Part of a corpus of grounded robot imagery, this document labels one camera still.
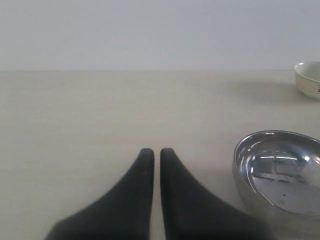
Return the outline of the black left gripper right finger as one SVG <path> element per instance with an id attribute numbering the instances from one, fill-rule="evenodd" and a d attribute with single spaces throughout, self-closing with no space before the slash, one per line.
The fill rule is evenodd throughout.
<path id="1" fill-rule="evenodd" d="M 264 222 L 203 187 L 172 148 L 160 151 L 160 190 L 168 240 L 273 240 Z"/>

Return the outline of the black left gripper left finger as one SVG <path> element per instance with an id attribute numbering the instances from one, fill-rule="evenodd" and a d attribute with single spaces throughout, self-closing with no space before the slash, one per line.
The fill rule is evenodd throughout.
<path id="1" fill-rule="evenodd" d="M 154 151 L 136 160 L 100 199 L 57 222 L 48 240 L 148 240 L 154 189 Z"/>

